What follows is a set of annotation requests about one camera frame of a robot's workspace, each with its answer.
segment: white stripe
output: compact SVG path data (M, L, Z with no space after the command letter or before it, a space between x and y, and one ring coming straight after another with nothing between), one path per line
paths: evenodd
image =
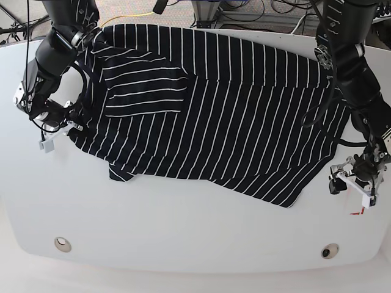
M277 86L277 49L274 48L274 86Z
M108 92L106 92L106 95L104 96L104 101L103 101L103 104L105 105L106 104L106 98L108 97ZM92 148L92 145L95 143L95 139L97 138L98 136L98 129L99 129L99 123L100 123L100 120L102 118L102 115L103 115L103 109L104 107L102 107L101 111L100 111L100 115L99 115L99 119L98 119L98 123L97 123L97 133L95 133L95 135L93 136L93 139L92 139L92 143L90 144L90 147L88 149L88 153L90 153L91 151L91 148Z
M269 194L270 191L272 191L273 188L275 188L275 186L278 185L278 183L281 182L281 180L283 180L285 177L287 177L287 175L288 175L289 172L291 172L291 171L292 171L292 169L289 169L289 170L286 172L286 174L284 174L283 177L281 177L281 178L275 183L275 185L273 185L272 188L269 188L268 192L265 193L265 195L262 196L262 197L260 198L260 200L263 200L263 199L265 198L265 196L267 196L267 194ZM259 187L259 188L257 189L257 191L253 194L253 197L256 196L256 194L258 193L258 191L261 190L261 188L262 188L269 180L271 180L271 178L272 178L273 176L275 176L276 174L278 174L278 172L274 172L268 179L266 179L266 180L264 181L264 183L261 185L261 187Z
M147 34L147 51L149 51L149 32L148 32L148 25L149 25L149 24L146 25L147 28L145 29L146 34Z
M317 62L316 64L318 64L318 86L317 87L319 87L320 86L320 64L319 62Z
M183 55L185 54L185 52L183 51L183 29L181 27L181 63L182 63L182 69L183 71L188 75L189 73L186 71L185 69L185 65L183 64Z
M306 112L308 112L308 110L310 109L310 105L311 105L311 102L312 102L312 95L311 95L311 99L310 99L310 101L309 101L309 103L308 103ZM298 138L297 138L297 141L298 141L298 142L296 143L296 147L294 148L294 151L293 151L293 153L292 153L292 155L291 155L291 157L290 157L290 159L289 159L288 167L291 165L292 158L293 158L295 152L298 150L298 146L299 146L299 142L300 142L300 137L301 137L301 132L302 132L302 131L303 131L303 127L300 128L300 133L299 133L299 136L298 136Z
M263 46L263 85L266 85L266 47Z
M147 164L147 167L146 167L145 170L142 172L142 174L145 174L145 173L148 171L148 168L149 168L149 165L150 165L151 162L152 162L152 159L153 159L153 156L151 156L151 158L149 159L148 164Z
M160 26L158 26L158 55L160 55Z
M206 167L206 166L208 165L208 163L209 163L209 158L210 158L210 156L212 155L213 148L214 148L214 143L216 142L217 133L219 132L220 122L221 122L222 114L224 113L224 108L225 108L225 104L226 104L226 102L227 102L227 97L228 97L228 93L229 93L229 91L230 91L230 87L231 87L231 82L228 83L227 93L225 94L224 103L223 103L222 108L221 108L222 111L219 112L220 117L219 117L219 122L217 123L216 131L214 132L212 147L211 147L211 149L210 149L208 158L207 158L206 161L205 161L205 165L203 166L203 168L202 168L202 170L201 170L201 172L200 172L200 175L199 175L198 179L201 178L202 173L203 173L205 167Z
M192 104L193 104L194 95L196 94L196 89L197 89L197 83L198 83L198 76L196 77L196 80L195 80L195 83L194 83L194 90L193 90L193 93L192 93L192 95L191 95L189 109L191 109L191 106L192 106ZM189 114L190 114L190 110L188 111L188 113L187 113L187 115L186 115L185 123L183 124L181 139L180 139L180 141L179 141L177 153L175 154L174 158L172 159L171 164L170 164L170 167L167 169L166 176L167 176L167 174L170 172L170 170L171 170L171 168L172 168L172 165L174 164L174 162L175 162L175 160L176 160L176 158L177 158L177 156L178 156L179 150L181 149L182 140L183 140L183 134L185 133L185 129L186 129L186 126L187 126L187 124L188 124Z
M307 59L307 87L310 87L310 59Z
M222 148L221 148L221 151L220 151L220 155L219 155L219 158L217 159L216 164L214 165L214 168L213 168L213 170L212 170L211 178L210 178L210 179L213 179L214 171L216 170L216 167L217 167L218 163L220 162L221 156L222 156L223 152L225 151L225 144L227 143L228 133L230 132L230 129L231 129L232 119L233 119L233 116L234 116L235 111L236 111L236 105L238 104L240 91L241 91L241 89L242 89L242 84L243 84L243 83L241 82L240 85L239 85L238 95L236 96L235 105L233 106L233 110L232 110L232 114L231 114L231 119L230 119L230 122L229 122L228 128L227 128L227 133L225 133L225 138L224 138L224 142L223 142L223 144L222 144Z
M78 22L78 18L79 18L79 4L80 4L80 0L78 1L78 5L76 6L76 22Z
M193 31L193 73L196 75L196 31Z
M249 137L250 137L250 133L251 133L251 131L252 131L252 127L253 127L253 125L254 125L255 117L257 116L257 113L258 113L258 106L259 106L259 103L260 103L260 101L261 101L262 93L263 93L263 87L261 87L261 91L260 91L260 93L259 93L257 106L255 107L255 112L254 112L254 115L252 116L252 121L251 121L250 130L249 130L249 132L247 133L246 141L244 142L244 146L243 146L243 149L242 149L242 155L240 156L238 165L236 166L236 170L235 170L235 172L234 172L234 174L233 174L233 177L234 177L234 178L236 178L236 174L238 173L238 169L239 169L239 167L240 167L240 165L241 165L241 162L242 162L242 159L243 159L244 150L246 149L247 142L249 141Z
M187 78L155 78L155 79L147 79L144 81L134 81L134 82L128 82L127 84L117 84L113 87L108 88L108 90L112 90L114 87L123 87L125 85L132 85L132 84L142 84L145 82L150 81L180 81L181 79L187 79Z
M230 69L230 81L232 80L232 68L231 68L231 37L228 37L228 65Z
M171 27L169 27L169 45L170 45L170 61L172 62L172 39L171 39Z
M311 99L313 97L314 92L315 92L315 89L312 89ZM324 89L322 90L322 94L320 96L320 102L319 102L320 104L322 103L323 94L324 94ZM319 107L316 108L315 117L318 115L318 111L319 111ZM315 128L315 125L311 127L310 134L308 135L307 141L306 141L305 145L301 149L298 165L301 165L301 158L303 156L304 149L307 147L308 143L310 142L312 131L313 131L314 128Z
M257 145L258 145L258 142L259 142L259 138L261 137L261 133L262 133L263 127L265 126L266 114L268 113L268 110L269 110L269 105L270 105L270 101L272 100L273 91L274 91L274 87L271 87L271 93L270 93L268 105L266 106L266 110L263 112L263 113L265 113L265 114L264 114L264 116L263 116L263 121L262 121L261 130L260 130L260 132L258 133L257 142L255 143L254 149L252 150L251 160L250 160L249 165L247 166L246 172L244 173L244 174L245 174L244 177L246 177L247 174L248 174L248 172L249 172L249 169L250 169L250 166L251 166L251 162L252 162L252 160L253 160L253 158L254 158L255 149L257 148Z
M205 76L208 79L208 43L206 42L206 32L203 34L205 36Z
M98 149L98 151L95 153L95 157L98 156L98 153L102 150L102 146L103 146L104 142L105 142L106 139L108 138L111 120L112 120L112 119L109 119L108 127L106 128L106 133L104 134L104 139L103 139L102 142L100 143L99 149Z
M144 92L136 92L136 93L124 93L122 95L114 95L112 96L111 99L114 99L115 97L118 97L118 96L133 96L133 95L141 95L143 93L154 93L154 92L162 92L162 91L165 91L165 90L168 90L168 91L172 91L172 92L181 92L182 90L186 90L187 87L184 87L183 89L157 89L157 90L146 90Z
M134 33L134 36L135 36L135 38L136 38L136 41L134 42L136 45L135 45L135 47L136 47L136 50L138 50L139 49L139 44L138 44L138 35L137 35L137 24L135 24L134 25L134 31L135 31L135 33Z
M292 88L292 94L291 94L291 98L290 98L290 100L289 100L289 105L288 105L288 109L287 109L287 111L286 111L286 113L285 113L285 116L284 116L284 118L283 118L283 123L282 123L282 126L281 126L281 129L280 129L280 133L279 133L279 138L277 139L277 143L276 143L276 146L278 146L279 145L279 142L280 142L280 139L281 139L281 133L282 133L282 130L283 129L285 129L285 122L287 122L287 116L288 116L288 113L289 113L289 111L290 111L290 107L291 107L291 103L292 103L292 100L293 100L293 94L294 94L294 87ZM274 156L276 155L276 147L274 148L274 151L273 151L273 155L272 155L272 157L271 157L271 160L270 160L270 164L269 164L269 168L268 168L268 170L265 172L265 174L267 174L267 173L269 173L269 171L270 171L270 168L271 168L271 166L272 166L272 164L273 164L273 160L274 160Z
M292 189L292 191L291 191L291 193L286 197L286 199L284 199L284 201L283 202L281 202L281 204L279 204L279 206L281 206L284 202L286 202L286 200L287 199L289 199L290 198L290 196L291 196L291 194L294 192L294 190L297 188L297 186L300 184L300 183L302 183L303 182L303 180L305 180L306 179L306 177L308 177L309 175L311 175L311 172L312 172L312 170L313 169L315 169L316 168L316 166L320 163L320 162L322 162L322 161L319 161L319 162L317 162L316 164L315 164L315 166L313 166L312 167L312 169L309 171L309 172L306 172L305 174L305 176L298 182L298 183L296 183L295 184L295 187ZM298 174L300 174L300 172L304 169L304 167L305 166L307 166L307 165L304 165L303 166L303 168L301 168L300 169L300 171L293 177L293 179L289 182L289 184L287 184L287 186L285 186L285 188L279 193L279 194L277 194L276 195L276 197L272 200L272 201L270 201L271 203L273 203L273 201L292 183L292 181L295 179L295 177L297 177L298 176ZM297 197L296 199L295 199L295 201L289 206L289 208L292 206L292 205L294 205L294 203L296 202L296 200L298 200L298 198L299 197Z
M123 179L120 175L116 174L116 172L114 172L112 168L110 168L110 171L113 172L116 177L121 178L123 182L126 182L126 180Z
M163 127L164 127L164 125L165 125L165 123L166 123L166 117L167 117L167 112L164 113L163 123L161 124L161 127L160 127L159 138L158 138L158 142L156 143L156 149L155 149L155 152L153 153L153 156L156 156L156 153L158 152L159 143L160 143L160 138L161 138L161 133L162 133Z
M150 104L150 103L160 103L160 102L182 102L182 99L159 99L157 101L144 101L129 105L114 105L114 106L106 106L106 108L124 108L124 107L131 107L135 105L141 105L141 104Z
M219 57L220 49L219 49L219 35L218 34L216 34L216 44L217 44L217 48L216 48L216 53L217 53L217 81L220 81L220 57Z
M285 51L285 87L288 87L288 52Z
M292 129L293 129L293 126L294 126L294 122L297 121L297 117L298 117L298 113L299 113L299 109L301 107L301 101L302 101L302 98L303 98L303 93L304 93L304 89L303 89L303 92L301 93L301 97L300 97L300 102L299 102L299 106L298 108L296 109L296 114L294 115L294 119L292 121L292 125L291 125L291 130L289 131L289 139L287 141L287 143L285 144L285 149L283 151L283 155L282 155L282 159L280 161L280 164L278 165L277 169L278 170L281 166L281 163L284 161L284 158L285 158L285 154L287 153L287 149L288 149L288 145L289 145L289 142L291 140L291 135L292 135Z
M148 72L148 71L155 71L155 70L177 70L177 69L181 69L181 68L179 68L179 67L160 67L160 68L151 68L151 69L146 69L146 70L138 70L138 71L132 71L132 72L122 73L122 74L120 74L120 75L114 76L113 78L106 78L105 80L107 80L107 81L112 81L113 79L119 78L119 77L121 77L121 76L128 75L128 74L134 74L134 73L141 73L141 72Z
M243 177L242 180L239 181L239 183L238 183L234 188L232 188L232 190L235 190L235 191L236 191L236 188L238 188L238 186L240 186L240 184L241 184L245 179L246 179L246 177Z
M101 33L102 33L102 31L100 31L100 32L95 36L95 38L97 38L97 36L99 36ZM98 53L100 53L100 52L103 52L103 51L109 50L109 49L115 49L115 47L108 46L108 47L105 47L105 48L100 49L100 50L95 51L95 52L91 51L91 54L98 54Z
M280 100L279 100L279 104L277 105L277 109L276 109L276 114L273 118L273 123L271 125L271 129L270 129L270 133L269 133L269 137L268 137L268 141L265 145L265 147L263 148L263 152L262 152L262 156L261 156L261 161L259 163L259 166L258 166L258 170L256 172L256 174L259 173L259 170L261 169L261 166L262 166L262 163L263 163L263 159L264 159L264 156L265 156L265 151L268 149L269 147L269 142L270 142L270 138L272 137L273 135L273 132L274 132L274 123L276 122L276 117L278 116L278 113L279 113L279 109L280 109L280 105L281 105L281 100L282 100L282 95L283 95L283 92L285 90L285 87L282 88L281 90L281 95L280 95Z
M242 192L242 194L246 194L246 192L251 188L251 186L254 184L254 182L255 182L258 178L259 178L259 175L254 176L253 180L252 180L251 183L248 185L248 187L246 188L246 190Z
M152 118L151 126L149 127L149 132L148 132L148 136L147 136L147 142L145 143L144 151L140 154L139 160L137 161L137 164L136 164L136 165L134 166L134 168L132 169L132 172L134 172L135 169L138 167L142 155L145 154L145 153L147 152L147 148L148 148L148 144L149 144L149 138L151 137L151 130L152 130L152 127L153 127L153 122L155 122L155 117L156 117L156 114L153 114L153 118Z
M255 84L255 60L254 60L254 43L251 42L251 54L252 54L252 84Z
M120 134L121 123L122 123L122 118L120 118L120 122L118 123L117 133L116 133L116 135L115 135L115 137L114 137L113 142L112 142L111 145L110 145L110 148L109 148L109 151L108 151L107 155L105 155L104 158L103 158L104 160L106 160L106 158L110 155L110 152L111 152L111 150L112 150L112 146L113 146L113 145L115 144L115 142L117 141L117 137L118 137L118 135Z
M135 49L129 49L129 50L125 51L125 52L122 52L122 53L116 54L116 55L101 56L100 58L107 57L107 58L104 60L104 61L107 61L107 60L109 60L109 59L111 59L111 58L114 58L114 57L117 57L117 56L122 56L122 55L128 54L128 53L131 52L131 51L135 51ZM135 58L142 58L142 57L144 57L144 56L146 56L146 55L149 55L149 54L151 54L151 52L148 52L148 53L144 54L143 56L129 57L129 58L132 58L132 59L135 59Z
M102 82L102 77L103 77L103 70L100 72L99 83Z
M154 62L154 61L159 61L159 60L164 60L164 59L165 59L165 58L163 57L163 58L153 59L153 60L136 60L136 61L130 61L130 62L128 62L128 63L116 65L116 66L113 66L113 67L106 67L106 68L104 68L103 70L115 69L115 68L118 68L118 67L126 66L126 65L129 65L129 64L133 64L133 63L138 63L138 62Z
M159 171L159 169L160 169L160 166L161 166L161 163L163 163L163 159L164 159L164 157L161 157L160 163L159 163L159 165L158 165L158 168L156 169L155 174L153 174L154 176L158 173L158 171Z
M299 87L299 55L296 55L296 87Z
M334 10L334 11L336 11L336 12L338 12L339 14L342 14L342 12L341 11L339 11L339 10L337 10L337 9L335 9L334 7L332 7L332 6L330 6L330 5L327 5L329 8L331 8L332 10Z
M147 114L155 114L155 113L165 113L165 112L175 112L179 113L180 110L162 110L162 111L152 111L152 112L144 112L144 113L137 113L134 115L147 115ZM106 115L107 117L129 117L130 115Z
M176 122L177 122L177 118L178 118L178 115L175 116L174 122L172 123L171 134L170 134L169 142L167 144L167 148L166 148L166 152L165 152L164 156L167 156L167 154L169 152L170 145L171 145L171 138L172 138L172 134L174 133L174 129L175 129L175 125L176 125Z
M208 131L208 128L209 128L209 122L210 122L210 118L212 116L212 112L213 112L213 107L214 107L214 102L216 101L216 95L217 95L217 91L219 90L219 85L220 85L220 82L217 82L217 85L216 85L216 90L214 91L214 96L213 96L213 100L212 100L212 106L210 108L210 113L209 113L209 116L208 116L208 121L206 123L206 126L205 126L205 132L203 133L203 137L202 137L202 141L201 141L201 147L199 148L198 150L198 154L197 154L197 157L193 163L193 166L191 167L190 169L190 172L189 172L189 175L188 175L188 178L190 178L190 175L191 175L191 172L193 171L194 167L196 166L196 163L198 161L198 158L200 157L200 153L202 151L202 148L203 148L203 143L205 142L205 136L206 136L206 132Z
M132 127L132 124L133 124L133 116L130 117L130 123L129 123L128 133L127 133L127 135L126 135L126 139L125 139L125 141L123 142L123 145L121 146L120 151L118 152L117 158L112 162L113 164L115 164L115 163L118 161L118 159L120 158L120 156L121 156L121 154L122 154L123 148L125 147L126 143L128 142L128 139L129 139L129 132L130 132L130 129L131 129L131 127Z
M132 148L132 150L131 150L130 153L129 153L128 159L126 160L125 163L123 163L123 165L122 165L122 167L121 167L121 171L123 171L123 169L125 168L125 166L128 165L129 160L130 160L130 157L132 156L133 151L134 151L134 150L136 149L136 147L137 147L137 144L138 144L139 138L140 138L140 132L141 132L141 129L142 129L142 122L144 121L144 117L145 117L145 116L141 117L141 122L140 122L140 126L139 126L139 131L138 131L138 133L137 133L136 142L134 143L133 148Z
M115 25L112 26L112 45L115 47Z
M195 125L194 125L194 128L193 128L193 133L192 133L192 136L191 136L190 147L189 147L188 152L186 153L185 159L182 162L182 166L179 168L179 171L178 171L178 173L176 175L176 178L179 177L179 174L181 173L181 170L182 170L183 166L185 165L185 162L188 160L189 153L192 150L192 145L193 145L193 141L194 141L194 134L196 133L196 130L197 130L197 127L198 127L198 122L200 120L203 102L205 100L206 91L208 90L208 84L209 84L209 80L206 80L206 86L205 86L205 90L203 91L203 96L202 96L202 100L201 100L200 110L198 112L197 120L195 121Z

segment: black cable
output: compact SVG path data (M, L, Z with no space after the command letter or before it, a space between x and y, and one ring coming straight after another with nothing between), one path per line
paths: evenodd
M329 48L330 48L330 54L331 54L331 59L332 59L332 75L333 75L333 77L332 77L332 82L331 82L330 94L329 94L326 102L324 104L320 105L321 108L320 108L319 115L317 117L315 117L315 119L313 121L311 121L310 123L305 123L305 118L306 118L306 116L308 116L308 114L311 112L311 110L309 110L307 113L305 113L303 115L302 120L301 120L301 125L304 128L312 127L313 125L315 125L318 121L320 121L322 119L322 117L324 116L324 114L327 111L327 108L330 106L330 103L331 103L332 98L334 96L335 87L337 85L337 61L335 59L334 48L332 46L332 42L331 42L332 39L330 37L330 32L328 31L326 23L324 22L323 17L320 14L320 11L319 11L318 7L316 6L314 0L309 0L309 1L312 5L312 8L314 9L316 15L319 18L319 22L324 29L324 33L327 35L327 39L329 40Z
M277 13L279 13L279 14L286 14L286 13L290 13L290 12L292 12L293 10L294 10L294 8L295 7L291 7L291 9L289 9L289 10L287 10L287 11L280 11L280 10L278 10L278 9L276 9L275 7L274 7L274 0L270 0L270 6L271 6L271 8L275 11L275 12L277 12Z
M335 142L339 145L344 145L348 148L361 148L361 147L367 147L368 146L368 142L348 142L344 139L338 139L334 136L332 136L331 134L328 133L328 131L326 130L326 128L324 128L324 125L322 123L322 121L318 121L318 126L320 128L320 131L322 132L322 134L324 136L326 136L328 139L330 139L332 142Z
M257 17L257 18L254 19L254 20L236 20L236 19L234 19L234 18L230 18L230 17L227 16L227 15L224 15L224 17L226 17L226 18L228 18L228 19L230 19L230 20L239 21L240 23L252 23L252 22L254 22L254 21L257 21L257 20L259 20L259 19L265 14L265 3L263 2L263 0L261 0L261 2L262 2L262 5L263 5L262 13L261 13L261 15L260 15L259 17Z
M177 1L177 2L174 2L174 3L171 3L171 4L167 4L166 6L174 6L175 4L178 4L180 1Z
M305 11L305 15L304 15L304 21L303 21L303 30L301 31L301 35L304 35L304 28L305 28L305 20L307 19L307 16L308 16L308 8L307 10Z

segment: metal bracket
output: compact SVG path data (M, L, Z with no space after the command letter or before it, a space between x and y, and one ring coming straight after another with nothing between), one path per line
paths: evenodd
M67 121L67 124L65 127L60 128L58 132L56 133L50 133L47 134L45 137L45 140L40 140L39 141L39 148L40 150L45 151L45 153L50 153L51 151L54 151L54 142L53 140L58 137L61 134L68 134L68 131L71 130L72 128L76 128L79 131L83 130L83 126L76 124L73 121Z

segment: striped shirt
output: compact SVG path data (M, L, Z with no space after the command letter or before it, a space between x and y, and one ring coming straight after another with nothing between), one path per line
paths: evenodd
M95 82L83 101L86 130L70 137L108 161L113 180L204 179L287 208L335 154L316 126L300 124L330 91L307 58L212 33L121 24L104 28L82 61ZM323 122L340 137L348 117L334 104Z

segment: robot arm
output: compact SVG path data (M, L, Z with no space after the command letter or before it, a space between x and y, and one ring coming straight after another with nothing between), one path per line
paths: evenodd
M349 157L345 163L331 167L330 191L338 194L346 190L346 184L361 188L366 208L376 203L376 188L386 170L385 164L390 162L391 152L391 107L383 100L379 82L364 56L364 40L379 2L324 1L324 26L318 28L318 48L315 50L325 69L333 70L334 65L336 85L352 110L353 126L368 142L361 156ZM344 171L348 164L353 169ZM347 179L350 176L357 178L355 183ZM367 185L371 185L371 190L364 189Z

